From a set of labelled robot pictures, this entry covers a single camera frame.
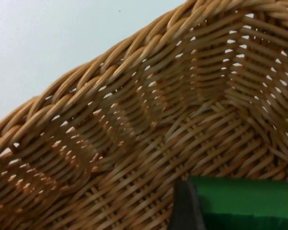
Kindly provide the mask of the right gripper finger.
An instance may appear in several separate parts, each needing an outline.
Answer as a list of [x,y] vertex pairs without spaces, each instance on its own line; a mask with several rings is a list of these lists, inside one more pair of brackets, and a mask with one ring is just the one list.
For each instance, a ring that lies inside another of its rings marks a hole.
[[178,180],[174,185],[173,198],[168,230],[206,230],[199,196],[192,183]]

